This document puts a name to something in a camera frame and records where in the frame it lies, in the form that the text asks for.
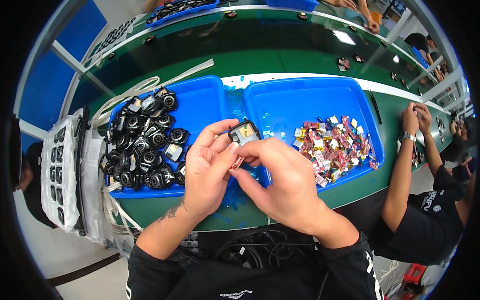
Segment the green workbench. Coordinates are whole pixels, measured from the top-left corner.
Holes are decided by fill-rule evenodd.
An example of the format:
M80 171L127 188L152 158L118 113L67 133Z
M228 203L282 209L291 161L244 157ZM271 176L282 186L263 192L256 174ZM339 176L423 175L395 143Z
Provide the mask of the green workbench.
M163 27L154 31L156 39L148 45L142 45L142 40L152 33L140 36L119 48L115 59L106 61L101 68L93 67L90 71L117 95L152 76L160 76L164 82L210 58L215 61L214 67L186 79L210 74L229 77L306 72L348 76L407 91L401 85L400 78L408 83L421 72L415 61L395 47L384 49L376 36L363 31L353 33L340 21L309 15L308 22L303 22L297 19L296 12L279 10L252 9L238 13L238 18L233 20L226 19L222 12L218 12ZM209 32L207 36L200 36L206 31ZM347 33L355 45L341 42L333 34L335 31ZM355 53L360 53L366 63L354 62ZM339 57L350 59L349 71L341 72L338 69L336 60ZM389 76L390 72L395 72L399 80L393 81ZM429 83L416 84L410 88L410 92L416 94L417 89L425 92L431 87ZM242 101L243 90L227 88L225 93L227 98L236 97L237 101ZM383 124L377 125L384 146L384 164L377 171L320 193L319 197L331 208L346 205L388 186L396 159L399 118L409 100L376 92L374 96L383 121ZM71 109L88 104L94 113L109 98L110 96L99 92L87 79L82 78ZM438 115L446 124L450 121L449 116L443 112L431 108L431 113L433 116ZM435 121L432 124L432 133L439 151L451 142L448 130L444 131L445 143L440 142ZM180 197L118 199L125 212L143 228L179 200ZM242 205L238 205L237 210L220 207L195 230L251 228L272 222L274 220L270 220L247 199Z

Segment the black jacket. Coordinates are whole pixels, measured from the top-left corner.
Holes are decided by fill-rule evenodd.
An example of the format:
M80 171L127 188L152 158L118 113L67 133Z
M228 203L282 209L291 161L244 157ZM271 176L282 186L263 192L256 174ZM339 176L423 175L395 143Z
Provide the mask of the black jacket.
M321 299L383 299L364 234L350 247L318 248L323 267L274 271L203 261L184 273L176 262L156 259L135 246L128 260L127 298L316 300L328 272Z

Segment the person's left hand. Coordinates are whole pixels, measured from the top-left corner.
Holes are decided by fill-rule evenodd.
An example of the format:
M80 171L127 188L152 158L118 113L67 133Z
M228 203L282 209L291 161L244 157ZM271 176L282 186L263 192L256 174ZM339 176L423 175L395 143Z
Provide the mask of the person's left hand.
M377 22L375 22L372 18L368 19L367 22L368 24L363 24L363 27L365 27L365 29L370 30L371 33L377 35L380 32L380 25Z
M199 221L214 213L222 202L230 178L228 169L237 159L239 145L230 143L227 134L221 133L238 123L229 119L208 125L185 158L184 207Z
M403 131L415 136L419 128L419 119L417 119L417 111L413 110L415 103L410 102L402 113Z

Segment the worker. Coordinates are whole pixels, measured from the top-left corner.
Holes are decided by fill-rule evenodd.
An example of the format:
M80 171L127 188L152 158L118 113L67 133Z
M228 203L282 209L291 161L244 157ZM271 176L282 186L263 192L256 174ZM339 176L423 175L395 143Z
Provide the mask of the worker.
M405 38L405 42L410 46L415 47L429 66L433 64L433 59L430 56L430 49L436 49L436 45L430 35L424 36L421 33L412 33ZM437 77L438 82L445 78L445 76L438 72L436 68L433 69L433 73L435 74L435 77Z
M445 169L430 133L432 116L423 103L410 102L403 111L401 147L381 211L368 236L375 255L406 263L433 265L458 243L473 200L475 175L462 185ZM423 134L428 167L435 181L432 192L409 194L412 149L417 130Z
M442 162L463 162L467 156L467 142L469 142L472 133L473 121L467 119L465 122L460 121L457 124L452 121L450 131L453 135L452 142L440 153Z
M188 151L183 198L145 228L132 249L128 299L318 299L322 292L325 299L383 299L365 235L318 198L311 162L274 137L241 148L230 143L222 132L238 123L207 126ZM246 170L230 169L238 156L265 166L273 184L264 189ZM268 216L315 236L323 263L276 271L202 261L183 273L177 262L167 260L219 208L230 176Z
M28 147L22 158L22 173L20 175L20 189L24 192L25 203L30 213L39 222L50 228L57 226L50 221L42 208L40 195L40 172L43 142L33 143Z
M466 184L476 170L477 159L471 156L465 159L461 165L454 168L447 168L448 173L450 173L453 178L461 184Z
M370 10L367 6L367 0L322 0L322 2L329 3L335 7L344 7L346 9L351 9L355 12L361 13L364 21L366 22L363 24L363 27L368 29L373 34L378 34L380 32L380 25L373 20Z

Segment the black hair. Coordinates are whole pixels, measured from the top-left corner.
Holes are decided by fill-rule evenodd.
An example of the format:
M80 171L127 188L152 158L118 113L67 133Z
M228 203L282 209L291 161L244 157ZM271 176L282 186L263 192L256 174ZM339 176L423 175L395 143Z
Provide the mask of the black hair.
M473 118L466 118L464 120L464 126L465 126L465 129L467 130L468 139L470 139L473 135L474 126L475 126L474 122L475 122L475 119Z
M432 58L433 61L436 61L440 57L440 53L432 52L430 53L430 57Z

